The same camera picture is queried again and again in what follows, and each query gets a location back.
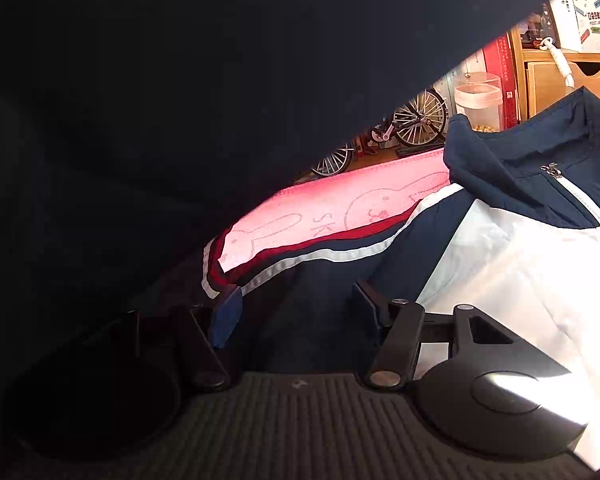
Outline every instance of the jacket zipper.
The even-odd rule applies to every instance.
[[[571,193],[578,202],[580,202],[586,209],[591,213],[600,224],[600,208],[593,202],[593,200],[583,190],[576,186],[571,180],[566,178],[562,172],[557,168],[558,163],[552,162],[547,166],[540,166],[540,169],[545,171],[548,175],[552,176],[556,182],[560,183],[561,186]]]

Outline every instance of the pink cloth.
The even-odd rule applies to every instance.
[[[263,249],[288,246],[400,214],[449,183],[443,150],[289,187],[241,218],[226,236],[224,272]]]

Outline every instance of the white cord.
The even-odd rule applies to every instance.
[[[569,67],[569,63],[564,57],[562,51],[559,48],[555,47],[554,38],[544,38],[544,40],[542,40],[542,43],[540,43],[540,50],[548,50],[551,56],[554,58],[554,61],[558,66],[558,70],[564,78],[564,85],[569,86],[571,88],[575,88],[575,83],[573,82],[573,75],[571,75],[571,68]]]

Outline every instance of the ribbed gray panel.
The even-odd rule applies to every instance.
[[[115,462],[67,465],[29,456],[10,480],[575,480],[564,454],[491,462],[440,442],[403,397],[349,374],[246,374],[236,388],[193,400],[172,430]]]

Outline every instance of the transparent jar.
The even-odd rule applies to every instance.
[[[478,132],[499,132],[504,129],[502,84],[500,78],[488,72],[467,72],[454,77],[456,110],[469,119]]]

